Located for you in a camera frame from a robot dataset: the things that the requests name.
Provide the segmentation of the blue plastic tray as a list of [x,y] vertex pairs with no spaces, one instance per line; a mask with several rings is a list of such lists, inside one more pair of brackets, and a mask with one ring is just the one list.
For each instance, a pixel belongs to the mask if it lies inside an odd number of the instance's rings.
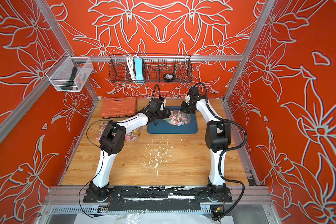
[[[179,106],[168,106],[170,111],[180,110]],[[149,134],[196,134],[198,132],[197,119],[195,114],[191,115],[191,122],[182,126],[173,126],[163,119],[157,119],[148,125]]]

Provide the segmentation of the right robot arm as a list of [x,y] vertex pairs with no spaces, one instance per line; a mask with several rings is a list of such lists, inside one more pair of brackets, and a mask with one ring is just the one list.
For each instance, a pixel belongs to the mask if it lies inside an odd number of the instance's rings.
[[207,195],[212,201],[217,201],[226,194],[226,181],[223,151],[231,144],[230,123],[219,117],[211,107],[207,94],[201,94],[197,84],[189,88],[181,111],[187,114],[201,113],[206,121],[205,144],[210,150],[211,170],[208,177]]

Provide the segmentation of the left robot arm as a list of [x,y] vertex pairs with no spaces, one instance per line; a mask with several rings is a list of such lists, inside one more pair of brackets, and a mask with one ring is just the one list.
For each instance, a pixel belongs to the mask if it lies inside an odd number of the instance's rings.
[[152,99],[146,107],[130,118],[123,121],[108,121],[99,140],[99,164],[95,176],[88,182],[84,201],[103,202],[108,199],[110,173],[117,154],[124,147],[126,134],[157,119],[168,118],[171,112],[166,108],[166,103],[164,97]]

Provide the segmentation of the small black device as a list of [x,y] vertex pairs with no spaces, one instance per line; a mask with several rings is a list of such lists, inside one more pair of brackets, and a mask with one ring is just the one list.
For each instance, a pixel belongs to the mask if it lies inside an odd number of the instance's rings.
[[164,80],[173,80],[174,79],[174,75],[167,73],[167,74],[165,74],[163,76],[163,79]]

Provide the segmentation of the orange tool case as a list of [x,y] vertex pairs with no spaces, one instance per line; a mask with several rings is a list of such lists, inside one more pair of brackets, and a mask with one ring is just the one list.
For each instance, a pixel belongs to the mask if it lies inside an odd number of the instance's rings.
[[136,97],[109,98],[103,100],[102,118],[129,117],[136,113]]

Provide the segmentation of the light blue power bank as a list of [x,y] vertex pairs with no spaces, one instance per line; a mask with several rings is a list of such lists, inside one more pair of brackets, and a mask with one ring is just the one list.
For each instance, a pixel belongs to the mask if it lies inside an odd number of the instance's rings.
[[143,60],[141,58],[135,58],[134,64],[135,64],[136,80],[138,82],[142,82],[143,81]]

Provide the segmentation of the green black screwdriver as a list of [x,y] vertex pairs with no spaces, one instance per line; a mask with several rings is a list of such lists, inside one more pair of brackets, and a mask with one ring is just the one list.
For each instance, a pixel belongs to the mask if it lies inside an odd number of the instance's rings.
[[74,79],[76,77],[76,73],[77,73],[77,67],[73,67],[70,79],[60,86],[61,90],[70,91],[70,90],[73,89],[73,87],[74,87]]

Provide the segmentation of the clear acrylic box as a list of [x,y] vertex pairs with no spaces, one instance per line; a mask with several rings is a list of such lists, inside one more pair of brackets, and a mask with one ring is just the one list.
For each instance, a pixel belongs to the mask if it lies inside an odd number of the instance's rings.
[[65,92],[81,92],[93,71],[93,64],[88,57],[72,57],[68,52],[64,52],[45,72],[56,91],[64,91],[61,90],[60,86],[70,79],[73,67],[77,67],[74,87],[72,90]]

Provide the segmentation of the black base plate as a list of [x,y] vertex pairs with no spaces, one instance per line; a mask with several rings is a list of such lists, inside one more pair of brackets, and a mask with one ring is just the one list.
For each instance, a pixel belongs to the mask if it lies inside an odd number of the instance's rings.
[[224,194],[209,194],[206,186],[109,186],[101,197],[96,197],[91,190],[87,189],[83,202],[118,203],[125,199],[132,201],[177,199],[198,203],[232,202],[229,188],[226,188]]

